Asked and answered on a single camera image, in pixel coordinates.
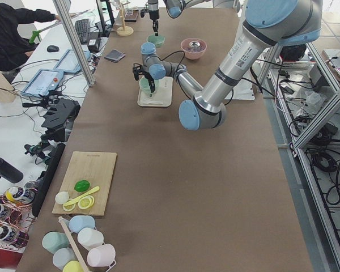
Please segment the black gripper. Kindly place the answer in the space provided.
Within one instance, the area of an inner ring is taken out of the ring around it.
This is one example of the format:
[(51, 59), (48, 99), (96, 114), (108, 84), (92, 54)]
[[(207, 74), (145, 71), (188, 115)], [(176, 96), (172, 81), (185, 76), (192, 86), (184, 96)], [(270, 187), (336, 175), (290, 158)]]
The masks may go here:
[(140, 11), (140, 16), (143, 18), (145, 14), (149, 14), (150, 19), (152, 20), (152, 29), (154, 31), (154, 35), (159, 35), (159, 10), (150, 10), (149, 8), (143, 8)]
[(151, 78), (150, 73), (143, 65), (141, 65), (140, 63), (134, 63), (132, 67), (132, 72), (136, 81), (139, 81), (139, 76), (143, 75), (148, 80), (150, 92), (155, 92), (155, 80)]

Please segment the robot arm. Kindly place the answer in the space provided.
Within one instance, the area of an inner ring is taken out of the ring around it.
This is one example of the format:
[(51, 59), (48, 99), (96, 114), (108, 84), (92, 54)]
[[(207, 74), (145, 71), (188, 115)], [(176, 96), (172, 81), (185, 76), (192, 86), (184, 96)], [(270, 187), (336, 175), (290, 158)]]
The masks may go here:
[[(203, 2), (209, 2), (208, 0), (168, 0), (163, 1), (165, 9), (170, 18), (178, 18), (185, 9), (196, 6)], [(232, 8), (237, 12), (240, 11), (242, 5), (240, 1), (211, 1), (213, 7), (218, 8)], [(152, 21), (152, 30), (155, 36), (159, 35), (159, 1), (149, 0), (145, 4), (144, 8), (140, 10), (141, 18), (144, 18), (146, 14), (149, 14), (150, 20)]]
[(134, 78), (144, 75), (155, 91), (156, 80), (172, 77), (190, 97), (178, 110), (182, 126), (187, 130), (216, 128), (226, 119), (226, 96), (266, 48), (318, 39), (322, 6), (322, 1), (248, 1), (240, 36), (205, 86), (184, 65), (161, 60), (150, 42), (141, 45), (142, 63), (133, 65)]

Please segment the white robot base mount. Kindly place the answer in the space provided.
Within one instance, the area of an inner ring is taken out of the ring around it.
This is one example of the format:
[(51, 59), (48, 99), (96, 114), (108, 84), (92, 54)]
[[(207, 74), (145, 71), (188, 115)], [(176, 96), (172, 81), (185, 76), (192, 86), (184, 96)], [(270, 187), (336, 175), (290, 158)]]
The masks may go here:
[(253, 79), (250, 71), (247, 71), (243, 78), (233, 88), (233, 99), (235, 100), (254, 100)]

